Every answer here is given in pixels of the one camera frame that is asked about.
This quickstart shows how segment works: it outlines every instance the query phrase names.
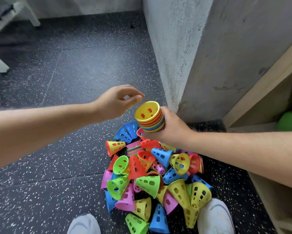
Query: pile of cones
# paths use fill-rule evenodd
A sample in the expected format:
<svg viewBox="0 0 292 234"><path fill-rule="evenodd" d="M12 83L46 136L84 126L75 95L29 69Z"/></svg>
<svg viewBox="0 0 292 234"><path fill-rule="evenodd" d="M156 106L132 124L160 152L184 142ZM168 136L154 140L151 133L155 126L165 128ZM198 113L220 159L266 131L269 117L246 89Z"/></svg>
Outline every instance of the pile of cones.
<svg viewBox="0 0 292 234"><path fill-rule="evenodd" d="M125 218L132 234L148 230L170 233L167 215L180 205L187 228L194 228L199 210L212 197L212 186L196 175L204 172L202 157L143 138L144 130L138 129L137 121L126 123L119 131L114 137L117 141L106 141L108 156L113 156L101 185L101 189L107 188L108 211L132 212ZM132 143L137 137L140 140ZM127 155L118 157L116 153L124 148ZM134 193L139 192L149 197L135 200ZM151 204L156 200L152 212Z"/></svg>

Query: speckled black floor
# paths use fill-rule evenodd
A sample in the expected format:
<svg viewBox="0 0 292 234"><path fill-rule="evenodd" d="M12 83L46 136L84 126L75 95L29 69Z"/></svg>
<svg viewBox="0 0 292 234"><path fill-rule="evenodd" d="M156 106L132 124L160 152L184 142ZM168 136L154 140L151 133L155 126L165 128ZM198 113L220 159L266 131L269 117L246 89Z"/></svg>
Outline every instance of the speckled black floor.
<svg viewBox="0 0 292 234"><path fill-rule="evenodd" d="M0 58L12 69L0 75L0 108L86 103L120 84L166 105L142 13L48 19L38 29L15 22L0 33ZM0 169L0 233L66 233L85 212L96 216L102 233L128 233L124 212L108 215L100 183L109 165L104 141L133 120L136 107ZM204 164L204 178L226 202L237 233L274 232L245 171L207 157ZM168 224L171 233L186 230L183 211L171 213Z"/></svg>

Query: left hand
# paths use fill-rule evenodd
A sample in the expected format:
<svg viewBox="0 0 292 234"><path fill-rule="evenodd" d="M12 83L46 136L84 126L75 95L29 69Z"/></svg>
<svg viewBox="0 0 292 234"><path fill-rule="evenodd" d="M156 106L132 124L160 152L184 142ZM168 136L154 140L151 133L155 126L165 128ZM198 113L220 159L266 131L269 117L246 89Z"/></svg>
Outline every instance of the left hand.
<svg viewBox="0 0 292 234"><path fill-rule="evenodd" d="M145 97L140 91L130 85L112 87L92 102L100 116L100 121L106 121L122 116L126 110L142 101Z"/></svg>

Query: magenta cone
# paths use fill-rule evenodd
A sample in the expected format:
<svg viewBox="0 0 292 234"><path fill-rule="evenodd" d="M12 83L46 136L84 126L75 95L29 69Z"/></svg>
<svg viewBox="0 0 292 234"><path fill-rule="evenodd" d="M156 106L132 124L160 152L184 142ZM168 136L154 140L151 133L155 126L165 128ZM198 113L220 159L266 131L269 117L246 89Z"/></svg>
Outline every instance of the magenta cone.
<svg viewBox="0 0 292 234"><path fill-rule="evenodd" d="M121 209L123 211L134 211L135 203L134 203L134 192L133 192L133 184L129 183L128 187L123 193L121 200L119 200L115 207L117 209Z"/></svg>
<svg viewBox="0 0 292 234"><path fill-rule="evenodd" d="M165 167L156 159L152 165L150 166L150 169L153 169L157 173L159 173L161 176L165 174Z"/></svg>
<svg viewBox="0 0 292 234"><path fill-rule="evenodd" d="M134 179L134 182L133 182L133 189L134 189L134 192L139 193L139 192L142 191L142 189L139 188L139 187L135 184L135 181L136 181L136 179Z"/></svg>
<svg viewBox="0 0 292 234"><path fill-rule="evenodd" d="M167 212L167 215L171 213L175 209L175 207L179 204L168 190L164 194L164 199L162 200L162 203Z"/></svg>
<svg viewBox="0 0 292 234"><path fill-rule="evenodd" d="M112 172L105 170L100 189L107 188L107 181L111 180Z"/></svg>

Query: right hand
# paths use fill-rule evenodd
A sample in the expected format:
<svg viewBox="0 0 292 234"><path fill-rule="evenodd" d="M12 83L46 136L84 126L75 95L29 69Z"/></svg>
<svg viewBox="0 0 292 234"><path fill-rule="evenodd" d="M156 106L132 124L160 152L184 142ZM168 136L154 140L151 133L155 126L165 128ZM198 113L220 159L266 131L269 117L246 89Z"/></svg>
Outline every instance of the right hand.
<svg viewBox="0 0 292 234"><path fill-rule="evenodd" d="M161 107L166 121L165 129L143 134L146 139L157 140L175 148L182 148L192 130L168 107Z"/></svg>

